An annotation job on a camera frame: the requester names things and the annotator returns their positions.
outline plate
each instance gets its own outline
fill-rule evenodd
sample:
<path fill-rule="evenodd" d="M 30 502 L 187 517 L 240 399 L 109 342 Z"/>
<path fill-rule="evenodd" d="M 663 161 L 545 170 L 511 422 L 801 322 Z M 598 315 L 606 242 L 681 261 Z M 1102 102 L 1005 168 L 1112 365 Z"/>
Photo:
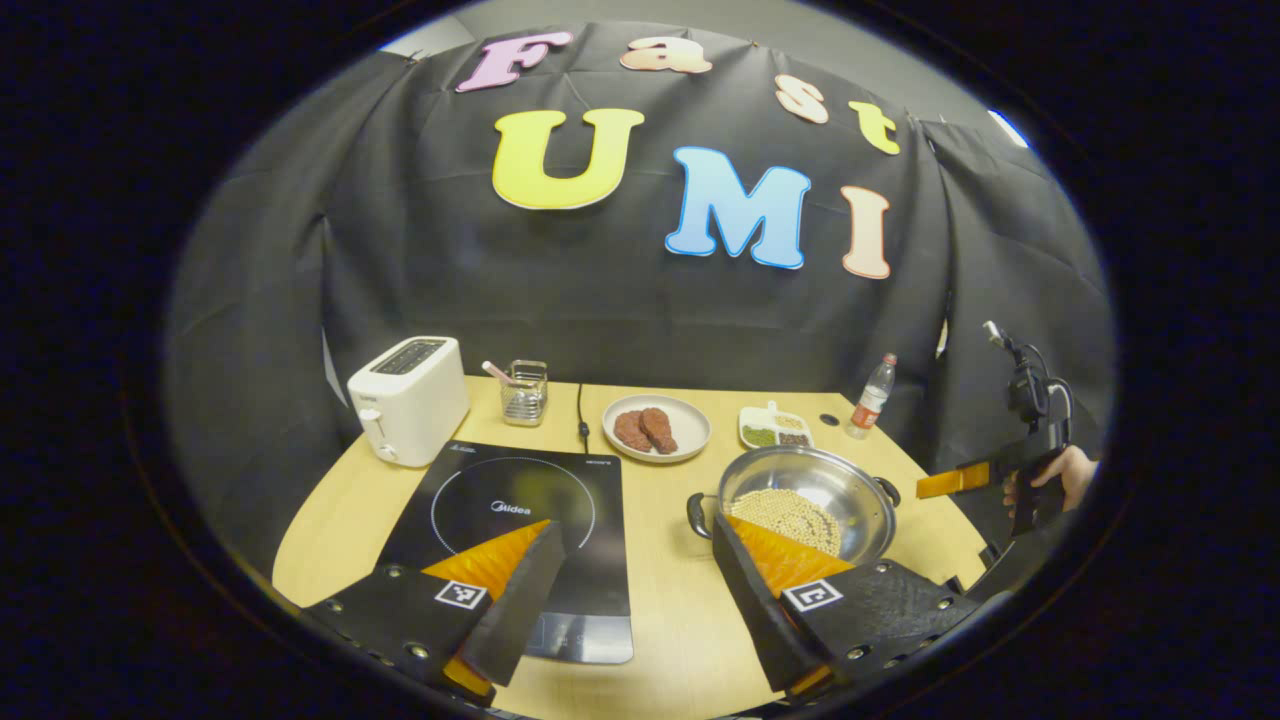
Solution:
<path fill-rule="evenodd" d="M 640 452 L 634 447 L 628 447 L 613 434 L 613 423 L 617 421 L 618 415 L 630 413 L 631 410 L 644 410 L 645 407 L 657 407 L 671 419 L 671 437 L 676 441 L 676 452 L 671 455 L 663 455 L 657 450 Z M 616 400 L 604 410 L 604 418 L 600 423 L 604 427 L 604 437 L 609 438 L 613 447 L 628 457 L 646 462 L 680 462 L 681 460 L 689 460 L 701 452 L 707 447 L 707 441 L 712 437 L 712 421 L 707 419 L 707 415 L 703 415 L 701 410 L 684 400 L 676 400 L 666 395 L 631 395 Z"/>
<path fill-rule="evenodd" d="M 760 447 L 746 439 L 746 428 L 763 429 L 773 432 L 774 437 L 778 433 L 787 433 L 794 436 L 803 436 L 809 441 L 809 447 L 813 447 L 813 433 L 809 432 L 809 423 L 805 423 L 804 418 L 795 415 L 792 413 L 783 413 L 778 410 L 778 404 L 769 401 L 769 407 L 744 407 L 737 414 L 737 438 L 742 441 L 742 445 L 755 450 Z"/>

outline wire mesh basket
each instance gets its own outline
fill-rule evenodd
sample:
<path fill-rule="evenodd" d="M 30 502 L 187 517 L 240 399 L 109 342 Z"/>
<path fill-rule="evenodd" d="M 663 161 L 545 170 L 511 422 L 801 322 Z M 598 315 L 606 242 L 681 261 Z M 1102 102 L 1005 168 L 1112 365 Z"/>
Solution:
<path fill-rule="evenodd" d="M 547 363 L 512 360 L 502 383 L 502 419 L 512 425 L 538 425 L 547 410 Z"/>

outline pot handle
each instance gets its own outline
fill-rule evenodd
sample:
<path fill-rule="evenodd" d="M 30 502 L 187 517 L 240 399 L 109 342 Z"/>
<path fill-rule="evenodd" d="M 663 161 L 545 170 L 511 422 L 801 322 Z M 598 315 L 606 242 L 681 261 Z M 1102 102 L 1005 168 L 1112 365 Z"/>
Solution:
<path fill-rule="evenodd" d="M 707 529 L 707 515 L 703 512 L 703 498 L 716 497 L 714 495 L 703 495 L 695 492 L 689 496 L 689 501 L 685 502 L 685 514 L 689 515 L 689 527 L 694 529 L 695 533 L 703 536 L 707 539 L 712 539 L 710 530 Z"/>
<path fill-rule="evenodd" d="M 890 501 L 893 503 L 893 507 L 897 507 L 899 505 L 902 503 L 902 493 L 897 492 L 897 488 L 893 487 L 893 483 L 886 480 L 884 478 L 872 478 L 872 479 L 879 483 L 881 488 L 884 491 L 884 495 L 887 495 Z"/>

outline toaster slot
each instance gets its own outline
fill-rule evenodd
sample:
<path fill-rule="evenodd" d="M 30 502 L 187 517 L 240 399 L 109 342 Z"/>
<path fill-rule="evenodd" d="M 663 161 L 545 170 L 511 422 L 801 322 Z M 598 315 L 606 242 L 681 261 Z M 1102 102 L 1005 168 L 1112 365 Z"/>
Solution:
<path fill-rule="evenodd" d="M 436 350 L 444 347 L 444 341 L 439 340 L 415 340 L 413 342 L 406 345 L 404 347 L 396 351 L 394 355 L 383 360 L 371 372 L 380 375 L 403 375 L 422 364 L 424 360 L 435 354 Z"/>

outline black induction cooktop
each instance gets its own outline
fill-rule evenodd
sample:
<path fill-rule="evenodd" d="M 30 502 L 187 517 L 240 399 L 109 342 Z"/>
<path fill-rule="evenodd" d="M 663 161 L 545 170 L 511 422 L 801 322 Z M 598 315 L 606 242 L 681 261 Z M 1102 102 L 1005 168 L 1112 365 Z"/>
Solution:
<path fill-rule="evenodd" d="M 413 491 L 378 562 L 425 568 L 547 519 L 559 520 L 567 555 L 525 655 L 626 662 L 631 603 L 617 456 L 451 442 Z"/>

